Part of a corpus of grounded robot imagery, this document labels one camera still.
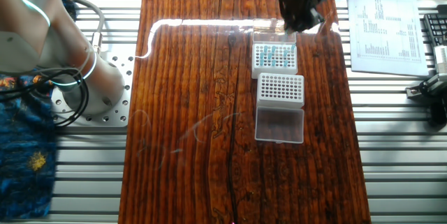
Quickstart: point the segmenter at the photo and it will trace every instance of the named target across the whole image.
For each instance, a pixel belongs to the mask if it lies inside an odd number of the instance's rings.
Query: clear plastic lid
[[[304,110],[257,107],[254,138],[260,141],[302,144],[304,120]]]
[[[256,19],[253,21],[253,43],[296,44],[296,33],[284,31],[284,21],[277,19]]]

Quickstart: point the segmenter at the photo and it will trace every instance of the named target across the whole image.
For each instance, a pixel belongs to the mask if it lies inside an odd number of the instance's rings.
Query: wood grain
[[[135,63],[119,223],[371,222],[334,0],[319,10],[297,44],[304,144],[254,140],[249,27],[156,30]],[[163,19],[254,17],[280,17],[277,0],[142,0],[137,55]]]

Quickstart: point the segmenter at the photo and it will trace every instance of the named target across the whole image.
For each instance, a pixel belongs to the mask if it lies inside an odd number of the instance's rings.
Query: plastic box
[[[303,143],[304,77],[261,73],[256,96],[255,140]]]
[[[255,140],[276,143],[304,142],[304,110],[256,108]]]
[[[260,73],[297,72],[296,33],[287,34],[283,20],[254,20],[251,78]]]
[[[256,106],[300,109],[305,104],[304,81],[300,75],[261,73]]]

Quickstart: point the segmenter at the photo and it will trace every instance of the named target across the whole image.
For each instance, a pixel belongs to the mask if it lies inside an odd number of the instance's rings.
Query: metal mounting plate
[[[102,52],[101,57],[116,65],[123,75],[125,89],[119,102],[109,111],[97,115],[82,115],[68,127],[125,127],[129,120],[129,109],[131,104],[131,91],[133,80],[133,66],[135,57],[119,57],[112,52]],[[52,111],[54,122],[67,119],[72,112],[65,103],[62,92],[55,88],[52,95]]]

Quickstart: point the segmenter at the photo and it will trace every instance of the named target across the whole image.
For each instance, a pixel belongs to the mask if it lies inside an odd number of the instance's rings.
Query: paper sheet
[[[349,0],[352,71],[428,75],[416,0]]]

